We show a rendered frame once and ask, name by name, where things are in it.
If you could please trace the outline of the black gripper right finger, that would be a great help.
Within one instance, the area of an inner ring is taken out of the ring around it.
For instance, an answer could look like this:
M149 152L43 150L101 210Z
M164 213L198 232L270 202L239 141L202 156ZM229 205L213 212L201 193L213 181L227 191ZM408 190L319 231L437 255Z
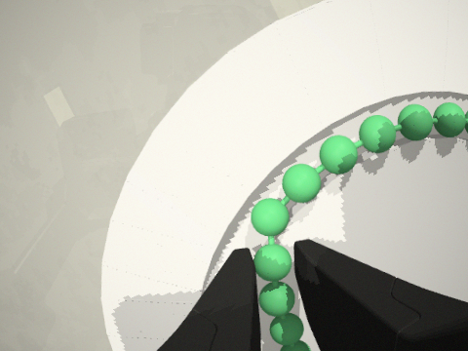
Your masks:
M468 351L468 301L429 292L311 239L293 274L320 351Z

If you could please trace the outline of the white round board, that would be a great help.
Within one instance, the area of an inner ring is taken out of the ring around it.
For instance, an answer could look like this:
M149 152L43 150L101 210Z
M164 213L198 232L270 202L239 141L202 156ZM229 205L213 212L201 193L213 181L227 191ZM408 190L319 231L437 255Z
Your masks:
M254 255L258 200L286 196L328 137L360 140L370 116L405 106L468 110L468 0L324 0L269 23L184 91L153 130L114 207L101 265L113 351L157 351L234 249ZM320 351L301 303L293 243L311 239L399 280L468 301L468 133L358 147L354 169L320 174L290 200L277 245L292 257L300 340Z

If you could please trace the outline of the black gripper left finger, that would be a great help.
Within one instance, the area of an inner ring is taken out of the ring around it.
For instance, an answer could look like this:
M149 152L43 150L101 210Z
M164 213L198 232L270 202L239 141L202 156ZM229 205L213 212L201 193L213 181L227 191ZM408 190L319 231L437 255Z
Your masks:
M261 351L250 247L234 249L183 323L157 351Z

